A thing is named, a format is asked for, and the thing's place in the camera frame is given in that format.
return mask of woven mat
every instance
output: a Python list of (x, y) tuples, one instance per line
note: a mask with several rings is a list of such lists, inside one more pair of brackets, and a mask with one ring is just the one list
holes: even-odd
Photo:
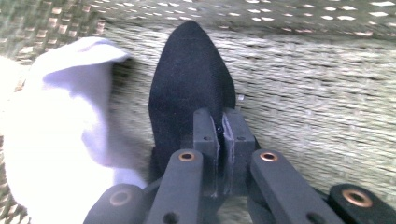
[[(132, 60), (114, 69), (112, 116), (147, 149), (144, 171), (153, 145), (148, 97), (155, 66), (175, 26), (193, 18), (219, 48), (238, 108), (263, 147), (284, 153), (314, 187), (354, 183), (396, 208), (396, 44), (386, 41), (395, 36), (392, 1), (206, 2), (1, 1), (0, 52), (31, 64), (85, 35), (103, 35), (129, 51)], [(0, 156), (0, 222), (26, 223), (10, 200)], [(241, 200), (229, 204), (222, 220), (249, 223), (246, 212), (236, 213)]]

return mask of woven surface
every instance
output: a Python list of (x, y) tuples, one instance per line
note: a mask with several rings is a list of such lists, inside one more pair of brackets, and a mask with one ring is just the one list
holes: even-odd
[[(263, 147), (284, 153), (314, 187), (354, 183), (396, 208), (396, 44), (385, 40), (395, 38), (394, 1), (125, 2), (1, 1), (0, 52), (31, 64), (81, 36), (115, 41), (133, 59), (115, 67), (112, 116), (148, 155), (155, 66), (175, 26), (197, 20), (219, 48)], [(0, 218), (26, 223), (0, 168)], [(246, 212), (235, 211), (241, 204), (224, 208), (222, 219), (248, 223)]]

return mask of black pointed object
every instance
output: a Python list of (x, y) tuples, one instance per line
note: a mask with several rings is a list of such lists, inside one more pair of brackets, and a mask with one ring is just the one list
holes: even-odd
[(161, 176), (182, 139), (192, 136), (193, 112), (207, 107), (221, 130), (223, 107), (235, 107), (235, 89), (218, 50), (195, 21), (167, 40), (151, 84), (148, 110), (155, 148), (151, 178)]

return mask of black fabric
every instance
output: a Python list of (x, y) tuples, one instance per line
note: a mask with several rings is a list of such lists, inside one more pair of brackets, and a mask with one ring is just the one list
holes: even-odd
[(235, 89), (209, 36), (188, 21), (170, 35), (151, 84), (148, 110), (155, 140), (151, 179), (163, 175), (181, 139), (192, 136), (193, 112), (202, 107), (209, 108), (222, 130), (222, 109), (235, 107)]

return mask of white cloth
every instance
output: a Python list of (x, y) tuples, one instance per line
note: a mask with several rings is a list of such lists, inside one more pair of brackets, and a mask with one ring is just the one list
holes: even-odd
[(111, 168), (108, 154), (111, 66), (127, 57), (109, 40), (86, 37), (32, 65), (4, 150), (11, 193), (33, 223), (82, 223), (114, 184), (145, 187), (136, 171)]

